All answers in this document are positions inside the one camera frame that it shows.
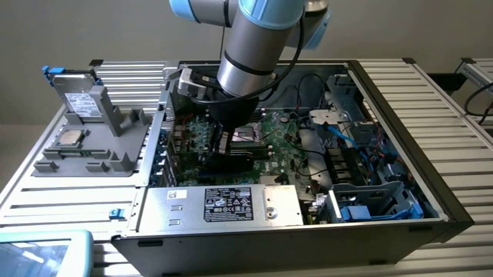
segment sticker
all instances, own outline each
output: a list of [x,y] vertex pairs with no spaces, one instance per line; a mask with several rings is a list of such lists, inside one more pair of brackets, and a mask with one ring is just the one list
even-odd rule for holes
[[97,105],[88,93],[65,93],[64,95],[80,117],[101,117]]
[[187,197],[187,190],[168,190],[168,197],[167,199],[186,199]]
[[251,188],[206,189],[203,219],[206,222],[254,220]]

